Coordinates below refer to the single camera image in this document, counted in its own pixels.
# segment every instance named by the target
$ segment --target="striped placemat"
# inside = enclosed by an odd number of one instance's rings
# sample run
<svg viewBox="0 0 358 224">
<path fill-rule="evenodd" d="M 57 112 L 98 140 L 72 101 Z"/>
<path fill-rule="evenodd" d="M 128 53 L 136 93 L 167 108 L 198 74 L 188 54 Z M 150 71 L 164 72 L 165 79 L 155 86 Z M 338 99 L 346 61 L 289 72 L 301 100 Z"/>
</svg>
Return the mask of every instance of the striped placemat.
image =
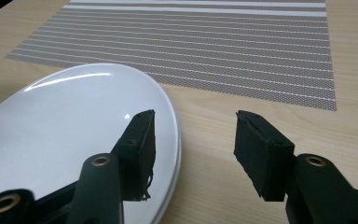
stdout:
<svg viewBox="0 0 358 224">
<path fill-rule="evenodd" d="M 336 110 L 324 0 L 72 0 L 7 58 Z"/>
</svg>

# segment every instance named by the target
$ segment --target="wooden table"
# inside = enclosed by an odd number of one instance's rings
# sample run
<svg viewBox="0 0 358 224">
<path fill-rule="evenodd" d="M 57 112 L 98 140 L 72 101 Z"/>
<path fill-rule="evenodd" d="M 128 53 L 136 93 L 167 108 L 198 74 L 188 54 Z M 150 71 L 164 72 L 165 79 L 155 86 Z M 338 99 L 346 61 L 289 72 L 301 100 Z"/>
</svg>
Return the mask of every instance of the wooden table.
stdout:
<svg viewBox="0 0 358 224">
<path fill-rule="evenodd" d="M 61 70 L 4 57 L 68 0 L 15 0 L 0 10 L 0 103 Z M 262 115 L 296 144 L 328 158 L 358 189 L 358 1 L 326 0 L 337 111 L 162 85 L 177 111 L 183 163 L 161 223 L 287 223 L 285 203 L 265 203 L 233 155 L 238 110 Z"/>
</svg>

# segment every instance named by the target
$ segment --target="white plate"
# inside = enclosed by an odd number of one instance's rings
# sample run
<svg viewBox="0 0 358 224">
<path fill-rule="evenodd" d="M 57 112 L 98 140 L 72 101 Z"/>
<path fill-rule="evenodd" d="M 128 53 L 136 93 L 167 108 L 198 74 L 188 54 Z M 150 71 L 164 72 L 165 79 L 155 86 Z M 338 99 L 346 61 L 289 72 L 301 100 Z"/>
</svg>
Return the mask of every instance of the white plate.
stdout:
<svg viewBox="0 0 358 224">
<path fill-rule="evenodd" d="M 159 84 L 134 68 L 80 65 L 42 78 L 0 104 L 0 192 L 39 199 L 76 180 L 85 159 L 110 152 L 132 116 L 156 111 L 156 162 L 147 202 L 124 202 L 125 222 L 158 223 L 179 173 L 181 136 Z"/>
</svg>

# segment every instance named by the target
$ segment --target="screw hole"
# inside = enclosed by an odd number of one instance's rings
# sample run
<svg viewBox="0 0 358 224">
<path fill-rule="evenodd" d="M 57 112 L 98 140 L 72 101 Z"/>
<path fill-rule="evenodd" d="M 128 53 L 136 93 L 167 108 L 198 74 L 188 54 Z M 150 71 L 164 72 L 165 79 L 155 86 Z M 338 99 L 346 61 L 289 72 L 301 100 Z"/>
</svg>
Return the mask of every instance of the screw hole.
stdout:
<svg viewBox="0 0 358 224">
<path fill-rule="evenodd" d="M 16 206 L 20 201 L 20 195 L 17 193 L 12 193 L 0 197 L 0 213 L 6 212 L 12 207 Z"/>
<path fill-rule="evenodd" d="M 98 157 L 98 158 L 95 158 L 91 164 L 93 166 L 104 166 L 106 165 L 108 162 L 110 162 L 110 159 L 107 158 L 107 157 Z"/>
<path fill-rule="evenodd" d="M 322 166 L 325 166 L 325 165 L 326 165 L 325 161 L 323 161 L 323 160 L 321 160 L 321 159 L 319 159 L 319 158 L 317 158 L 317 157 L 307 157 L 305 160 L 306 160 L 309 164 L 314 165 L 314 166 L 320 166 L 320 167 L 322 167 Z"/>
</svg>

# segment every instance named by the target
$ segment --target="woven placemat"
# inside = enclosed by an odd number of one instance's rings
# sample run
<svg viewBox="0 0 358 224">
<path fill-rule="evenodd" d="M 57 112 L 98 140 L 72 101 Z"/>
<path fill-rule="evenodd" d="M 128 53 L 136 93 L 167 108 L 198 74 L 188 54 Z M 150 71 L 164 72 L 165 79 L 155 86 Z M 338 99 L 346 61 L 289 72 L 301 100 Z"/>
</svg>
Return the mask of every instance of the woven placemat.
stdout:
<svg viewBox="0 0 358 224">
<path fill-rule="evenodd" d="M 160 83 L 337 109 L 324 0 L 72 0 L 7 58 L 123 63 Z"/>
</svg>

